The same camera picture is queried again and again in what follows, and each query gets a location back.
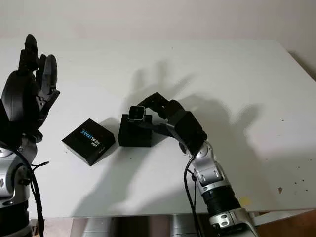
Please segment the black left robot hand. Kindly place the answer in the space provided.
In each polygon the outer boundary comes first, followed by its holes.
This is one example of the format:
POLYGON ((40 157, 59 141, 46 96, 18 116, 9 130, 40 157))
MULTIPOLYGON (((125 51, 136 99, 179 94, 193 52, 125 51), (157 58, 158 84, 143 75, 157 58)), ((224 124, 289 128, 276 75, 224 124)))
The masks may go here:
POLYGON ((13 71, 2 92, 10 123, 34 143, 42 141, 39 128, 58 98, 57 61, 54 55, 38 55, 36 38, 28 34, 21 50, 18 69, 13 71))

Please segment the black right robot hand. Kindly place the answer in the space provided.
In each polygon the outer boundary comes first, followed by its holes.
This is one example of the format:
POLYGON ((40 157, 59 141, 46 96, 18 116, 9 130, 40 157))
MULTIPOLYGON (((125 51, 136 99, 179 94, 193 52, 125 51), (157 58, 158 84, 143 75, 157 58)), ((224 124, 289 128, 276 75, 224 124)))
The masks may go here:
POLYGON ((167 120, 167 123, 151 124, 149 122, 143 121, 135 122, 136 126, 178 140, 175 127, 178 122, 188 113, 188 111, 186 111, 178 101, 169 101, 161 94, 156 92, 141 101, 138 106, 142 106, 145 109, 151 109, 152 111, 156 112, 160 118, 167 120))

